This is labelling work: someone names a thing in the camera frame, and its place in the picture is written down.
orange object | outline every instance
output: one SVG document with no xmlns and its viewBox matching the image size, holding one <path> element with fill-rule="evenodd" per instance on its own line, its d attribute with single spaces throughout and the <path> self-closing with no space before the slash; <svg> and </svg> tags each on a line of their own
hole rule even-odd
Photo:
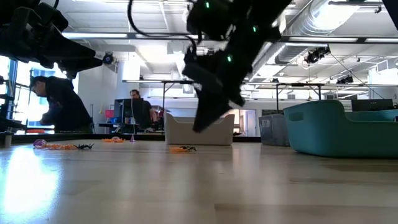
<svg viewBox="0 0 398 224">
<path fill-rule="evenodd" d="M 61 144 L 45 144 L 42 149 L 50 150 L 76 150 L 77 147 L 72 144 L 61 145 Z"/>
<path fill-rule="evenodd" d="M 102 139 L 106 143 L 124 143 L 124 139 Z"/>
<path fill-rule="evenodd" d="M 171 153 L 188 153 L 192 152 L 192 150 L 196 151 L 195 147 L 189 147 L 189 146 L 179 146 L 179 147 L 170 147 L 170 152 Z"/>
</svg>

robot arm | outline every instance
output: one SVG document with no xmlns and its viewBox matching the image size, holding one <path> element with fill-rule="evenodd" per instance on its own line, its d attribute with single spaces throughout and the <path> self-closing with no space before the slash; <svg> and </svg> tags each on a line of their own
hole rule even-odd
<svg viewBox="0 0 398 224">
<path fill-rule="evenodd" d="M 266 42 L 278 41 L 272 23 L 291 0 L 197 0 L 187 19 L 192 34 L 205 33 L 215 41 L 228 40 L 224 50 L 197 56 L 188 49 L 183 74 L 201 85 L 193 130 L 201 132 L 231 109 L 229 101 L 243 106 L 240 87 L 252 72 L 252 63 Z"/>
<path fill-rule="evenodd" d="M 69 78 L 102 65 L 95 51 L 64 38 L 68 21 L 61 12 L 38 0 L 0 1 L 0 55 L 45 68 L 58 63 Z"/>
</svg>

black toy spider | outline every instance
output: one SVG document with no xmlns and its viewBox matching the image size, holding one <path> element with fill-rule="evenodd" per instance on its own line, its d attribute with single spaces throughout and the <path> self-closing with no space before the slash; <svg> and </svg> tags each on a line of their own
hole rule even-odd
<svg viewBox="0 0 398 224">
<path fill-rule="evenodd" d="M 181 146 L 180 147 L 181 149 L 184 149 L 184 150 L 186 150 L 186 151 L 188 151 L 188 152 L 190 152 L 190 151 L 197 151 L 197 149 L 195 148 L 195 147 L 190 147 L 190 146 Z"/>
<path fill-rule="evenodd" d="M 91 150 L 92 148 L 93 148 L 93 146 L 94 146 L 94 143 L 93 144 L 88 144 L 88 145 L 86 145 L 86 144 L 79 144 L 78 146 L 75 146 L 76 148 L 78 148 L 79 150 Z"/>
</svg>

black hoodie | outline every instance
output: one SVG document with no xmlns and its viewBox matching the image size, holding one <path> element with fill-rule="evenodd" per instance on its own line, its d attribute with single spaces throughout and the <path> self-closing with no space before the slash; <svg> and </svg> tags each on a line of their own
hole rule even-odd
<svg viewBox="0 0 398 224">
<path fill-rule="evenodd" d="M 45 82 L 49 111 L 43 114 L 43 122 L 54 124 L 55 132 L 76 131 L 90 125 L 91 118 L 73 91 L 72 81 L 48 77 Z"/>
</svg>

teal plastic tub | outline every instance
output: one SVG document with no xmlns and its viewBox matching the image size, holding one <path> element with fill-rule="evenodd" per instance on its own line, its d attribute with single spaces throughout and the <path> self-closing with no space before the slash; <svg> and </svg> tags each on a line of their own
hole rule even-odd
<svg viewBox="0 0 398 224">
<path fill-rule="evenodd" d="M 284 109 L 297 152 L 325 157 L 398 158 L 398 110 L 345 113 L 336 100 Z"/>
</svg>

